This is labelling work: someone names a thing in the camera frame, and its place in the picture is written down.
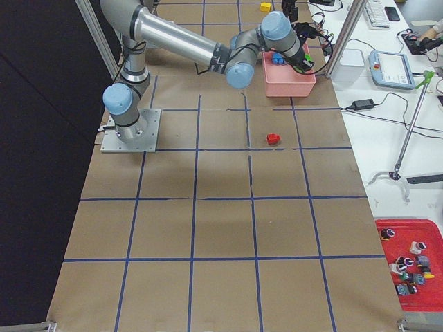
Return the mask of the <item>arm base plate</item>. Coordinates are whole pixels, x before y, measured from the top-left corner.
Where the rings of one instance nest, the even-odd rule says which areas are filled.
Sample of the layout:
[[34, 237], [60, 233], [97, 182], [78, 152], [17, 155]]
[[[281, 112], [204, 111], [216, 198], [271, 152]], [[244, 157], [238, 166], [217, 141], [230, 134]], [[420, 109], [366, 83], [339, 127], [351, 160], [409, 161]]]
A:
[[138, 122], [130, 127], [119, 127], [109, 116], [107, 128], [102, 137], [102, 153], [155, 153], [161, 109], [141, 109]]

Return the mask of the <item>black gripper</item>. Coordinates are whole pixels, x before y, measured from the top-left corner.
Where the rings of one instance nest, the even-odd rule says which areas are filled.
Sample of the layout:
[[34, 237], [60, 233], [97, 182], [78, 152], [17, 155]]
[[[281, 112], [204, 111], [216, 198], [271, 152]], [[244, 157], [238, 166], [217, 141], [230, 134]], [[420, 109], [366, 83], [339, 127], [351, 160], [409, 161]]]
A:
[[287, 63], [290, 64], [295, 71], [310, 71], [314, 66], [313, 61], [305, 59], [305, 51], [303, 48], [288, 50]]

